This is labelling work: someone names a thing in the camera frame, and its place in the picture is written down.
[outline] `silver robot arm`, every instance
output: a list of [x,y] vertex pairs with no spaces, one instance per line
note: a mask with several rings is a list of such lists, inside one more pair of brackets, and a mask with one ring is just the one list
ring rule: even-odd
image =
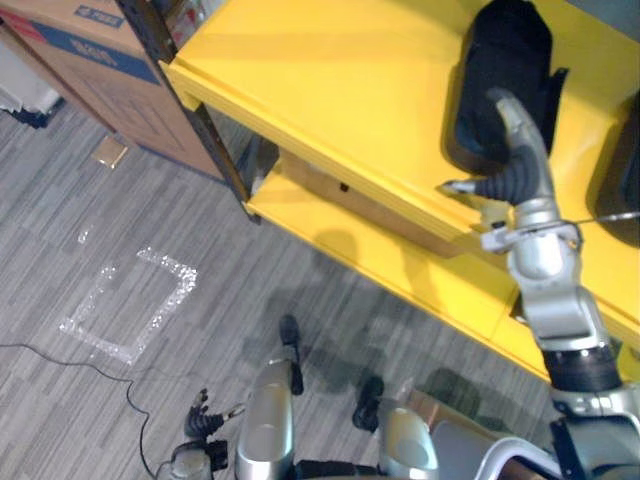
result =
[[515,229],[496,224],[482,244],[508,252],[554,406],[565,415],[551,425],[564,475],[596,478],[618,466],[639,478],[640,389],[621,382],[596,302],[580,283],[580,229],[560,216],[544,142],[529,114],[504,89],[488,95],[505,125],[510,165],[490,178],[444,186],[514,207]]

